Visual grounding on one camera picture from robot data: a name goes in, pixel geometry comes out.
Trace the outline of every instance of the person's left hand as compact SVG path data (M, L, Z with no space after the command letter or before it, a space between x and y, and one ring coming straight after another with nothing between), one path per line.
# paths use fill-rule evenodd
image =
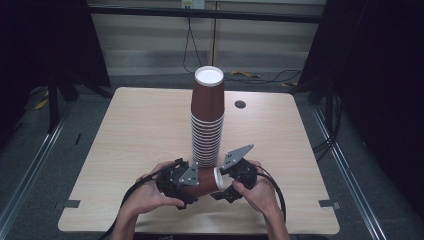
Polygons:
M172 161L159 163L149 174L154 173L172 163ZM137 182L146 176L148 176L148 174L144 174L138 178ZM148 213L161 206L184 207L184 202L180 199L170 198L163 195L156 187L155 181L148 181L131 194L121 207L121 210L126 211L132 217L136 217L139 214Z

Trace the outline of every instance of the yellow object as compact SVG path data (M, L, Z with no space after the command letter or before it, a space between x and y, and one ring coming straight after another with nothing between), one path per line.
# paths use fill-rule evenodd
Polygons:
M259 75L253 75L252 73L248 73L248 72L240 72L240 71L232 71L231 75L236 75L236 74L241 74L245 77L252 77L252 78L260 78L261 76Z
M282 87L296 87L297 83L281 83Z
M46 105L47 101L49 100L49 91L46 91L46 94L44 94L43 98L40 100L40 102L35 106L35 110L39 110Z

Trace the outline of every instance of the person's right hand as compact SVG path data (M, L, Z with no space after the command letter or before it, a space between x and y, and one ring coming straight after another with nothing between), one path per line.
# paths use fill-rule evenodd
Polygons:
M258 161L249 162L255 166L261 166L261 163ZM262 168L259 167L256 167L258 172L263 173ZM233 181L232 184L234 189L243 195L250 206L252 206L252 208L256 211L259 211L262 214L269 214L270 212L279 210L277 199L275 197L275 189L268 179L258 176L256 184L251 190L246 189L244 185L238 181Z
M257 166L256 168L259 173L263 173L259 162L249 162ZM287 227L284 223L284 213L278 206L277 199L275 198L274 186L272 186L272 183L268 179L258 176L256 184L251 190L246 189L244 185L238 181L233 181L233 187L244 196L252 208L263 214L268 231L268 239L290 240Z

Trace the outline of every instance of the black metal pole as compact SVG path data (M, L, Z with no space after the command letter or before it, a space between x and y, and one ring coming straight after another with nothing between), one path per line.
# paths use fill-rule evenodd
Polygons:
M95 14L139 15L139 16L166 16L166 17L190 17L190 18L215 18L273 22L296 22L296 23L319 23L321 16L290 15L275 13L235 12L221 10L179 9L179 8L143 8L122 7L99 4L87 6L63 5L63 4L33 4L36 11L87 11Z
M325 98L325 124L327 125L327 130L330 133L330 137L334 137L333 131L333 98L334 98L334 81L333 75L330 75L328 78L328 91Z

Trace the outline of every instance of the metal bracket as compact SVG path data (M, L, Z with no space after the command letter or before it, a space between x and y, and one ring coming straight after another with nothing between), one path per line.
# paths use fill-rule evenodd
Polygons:
M196 186L199 185L199 166L197 162L192 164L178 180L180 184Z
M221 169L226 170L236 165L253 148L253 146L253 144L249 144L225 154L224 165Z

